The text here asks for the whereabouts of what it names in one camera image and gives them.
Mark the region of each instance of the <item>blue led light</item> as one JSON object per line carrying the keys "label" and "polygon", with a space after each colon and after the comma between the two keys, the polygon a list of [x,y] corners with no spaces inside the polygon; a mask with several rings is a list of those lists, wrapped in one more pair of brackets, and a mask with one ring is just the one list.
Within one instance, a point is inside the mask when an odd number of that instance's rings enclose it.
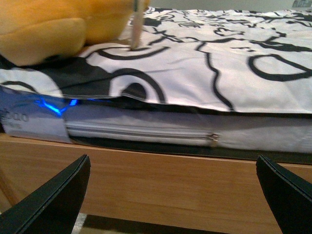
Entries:
{"label": "blue led light", "polygon": [[35,104],[39,107],[46,108],[46,109],[52,111],[53,113],[57,114],[58,117],[61,117],[63,115],[63,113],[65,111],[67,111],[67,109],[69,107],[76,106],[78,104],[78,100],[77,99],[71,100],[69,105],[62,108],[62,109],[60,109],[60,108],[58,108],[52,104],[47,103],[43,98],[40,98],[40,100],[36,100]]}

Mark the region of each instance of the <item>black and white patterned fabric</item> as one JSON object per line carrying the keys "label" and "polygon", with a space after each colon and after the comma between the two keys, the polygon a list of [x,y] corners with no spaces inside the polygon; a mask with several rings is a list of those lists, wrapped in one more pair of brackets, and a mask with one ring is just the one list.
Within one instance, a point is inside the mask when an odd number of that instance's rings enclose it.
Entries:
{"label": "black and white patterned fabric", "polygon": [[312,13],[150,7],[136,50],[105,43],[23,68],[1,58],[0,84],[60,98],[128,96],[222,112],[311,114]]}

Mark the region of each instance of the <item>mattress zipper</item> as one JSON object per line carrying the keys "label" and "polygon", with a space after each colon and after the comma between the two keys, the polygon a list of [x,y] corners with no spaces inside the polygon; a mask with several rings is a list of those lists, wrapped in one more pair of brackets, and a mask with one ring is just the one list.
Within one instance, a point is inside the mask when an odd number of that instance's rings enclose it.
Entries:
{"label": "mattress zipper", "polygon": [[138,127],[123,126],[114,124],[98,124],[84,122],[67,122],[67,131],[69,135],[80,137],[102,137],[117,138],[124,140],[134,140],[142,138],[144,141],[160,140],[168,141],[168,143],[183,144],[186,141],[198,142],[202,141],[203,145],[216,147],[219,141],[219,135],[215,133],[207,133],[199,129],[168,129],[160,127]]}

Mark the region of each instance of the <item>wooden board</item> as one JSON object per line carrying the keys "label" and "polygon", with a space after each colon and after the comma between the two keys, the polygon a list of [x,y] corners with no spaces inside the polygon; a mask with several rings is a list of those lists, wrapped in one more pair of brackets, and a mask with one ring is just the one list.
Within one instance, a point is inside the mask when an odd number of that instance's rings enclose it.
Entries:
{"label": "wooden board", "polygon": [[[146,154],[5,134],[0,134],[0,148],[2,183],[15,202],[88,154],[92,167],[84,213],[230,234],[281,233],[254,161]],[[283,166],[312,182],[312,166]]]}

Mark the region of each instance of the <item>yellow plush toy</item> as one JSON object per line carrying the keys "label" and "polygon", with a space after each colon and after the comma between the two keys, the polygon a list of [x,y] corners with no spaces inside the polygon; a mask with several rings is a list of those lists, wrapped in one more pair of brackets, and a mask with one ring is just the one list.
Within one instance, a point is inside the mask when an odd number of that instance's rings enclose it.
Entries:
{"label": "yellow plush toy", "polygon": [[117,38],[133,5],[134,0],[0,0],[0,54],[17,66],[73,56],[86,44]]}

